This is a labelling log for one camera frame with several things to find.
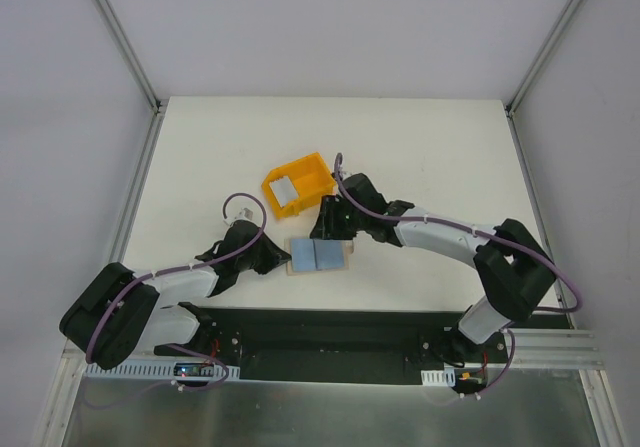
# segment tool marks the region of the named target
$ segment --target orange bin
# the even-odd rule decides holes
[[[289,178],[295,188],[295,193],[292,197],[296,195],[297,197],[281,206],[270,184],[286,177]],[[262,182],[262,190],[276,218],[282,219],[298,215],[304,209],[318,205],[322,200],[322,196],[333,193],[335,184],[335,180],[333,180],[324,159],[318,152],[314,152],[311,155],[273,169]]]

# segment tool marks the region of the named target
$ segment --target metal frame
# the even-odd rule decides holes
[[[142,94],[147,99],[149,107],[154,113],[158,112],[160,108],[158,96],[156,95],[155,90],[153,90],[153,86],[142,68],[140,59],[136,55],[129,39],[127,38],[127,35],[122,28],[122,24],[120,24],[120,20],[118,20],[118,17],[111,6],[111,2],[109,2],[109,0],[93,0],[93,2],[102,17],[102,20],[104,20],[104,23],[107,26],[107,30],[109,31],[109,34],[111,34],[113,42],[116,44],[118,51],[122,55],[124,63],[127,64],[131,75],[138,84]]]
[[[160,110],[156,112],[151,119],[151,125],[149,125],[149,130],[147,131],[142,150],[139,154],[138,163],[136,164],[136,170],[129,185],[127,200],[118,220],[118,228],[109,253],[109,262],[117,262],[124,258],[129,236],[131,235],[131,228],[133,227],[133,219],[140,204],[142,189],[147,180],[151,158],[153,157],[153,152],[160,135],[165,110],[166,106],[161,105]]]
[[[540,72],[542,72],[544,66],[547,65],[549,59],[555,52],[556,47],[562,40],[564,33],[571,24],[571,21],[575,18],[576,14],[584,4],[584,1],[585,0],[569,0],[565,4],[562,12],[560,12],[558,20],[553,24],[547,38],[544,39],[540,50],[538,50],[533,63],[529,67],[529,70],[527,70],[524,79],[516,89],[513,99],[507,105],[507,113],[510,116],[512,116],[513,113],[518,110],[520,104],[522,104],[522,100],[525,95],[529,92],[533,82],[536,80]]]
[[[153,150],[159,136],[166,102],[161,102],[158,99],[109,0],[93,1],[115,45],[121,53],[123,61],[129,68],[149,107],[154,113],[144,146],[140,152],[134,178],[130,184],[127,200],[120,216],[113,246],[109,254],[109,260],[121,260],[126,250],[135,213],[151,163]],[[547,248],[549,248],[549,241],[540,215],[535,184],[532,180],[529,165],[518,138],[517,128],[513,122],[513,115],[522,104],[523,99],[543,68],[547,65],[557,45],[562,41],[564,33],[584,1],[585,0],[568,0],[526,72],[513,99],[508,103],[506,108],[514,144],[536,216],[536,223],[538,224],[543,242]],[[556,289],[560,300],[564,302],[562,288],[556,287]],[[516,334],[517,344],[514,368],[579,370],[601,445],[610,447],[628,445],[621,428],[619,414],[612,400],[608,378],[604,371],[603,359],[591,332],[581,330],[515,329],[514,333]],[[140,362],[160,364],[168,361],[166,358],[142,355],[132,357],[122,365],[126,367],[129,364],[138,365]],[[74,346],[68,345],[62,355],[53,388],[48,398],[45,414],[36,429],[33,445],[57,447],[62,444],[80,380],[85,373],[86,367],[82,352],[75,349]],[[91,367],[87,371],[87,374],[89,376],[99,375],[97,370],[96,372],[94,372],[94,370],[96,370],[95,367]],[[120,374],[127,375],[123,374],[124,372],[135,371],[133,369],[123,369]],[[149,378],[145,377],[143,370],[137,372],[136,378]]]

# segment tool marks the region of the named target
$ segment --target silver metal panel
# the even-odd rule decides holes
[[[83,382],[96,403],[148,385]],[[514,370],[482,400],[455,400],[445,407],[434,405],[428,389],[439,388],[231,382],[180,394],[159,387],[117,409],[95,412],[76,405],[64,445],[599,445],[576,372]]]
[[[526,369],[604,368],[593,334],[584,330],[514,329],[516,353],[513,365]],[[511,348],[509,337],[505,338]]]
[[[624,447],[629,444],[618,409],[613,402],[606,372],[580,372],[591,417],[602,447]]]

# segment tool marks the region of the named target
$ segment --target white paper inside bin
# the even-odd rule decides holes
[[[288,176],[269,182],[269,187],[271,188],[273,195],[276,197],[280,207],[284,207],[289,202],[296,200],[299,197],[298,191]]]

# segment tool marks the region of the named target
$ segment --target white table surface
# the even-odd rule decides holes
[[[124,263],[160,269],[188,263],[224,237],[221,207],[234,192],[264,200],[267,173],[320,152],[330,169],[363,172],[387,201],[402,199],[474,223],[512,217],[538,237],[507,119],[499,101],[335,98],[171,98]],[[259,210],[248,199],[231,202]],[[276,221],[280,247],[306,237],[318,208]],[[240,274],[200,305],[335,310],[462,311],[483,295],[475,270],[418,249],[355,240],[349,269],[287,276]],[[543,305],[557,305],[551,290]]]

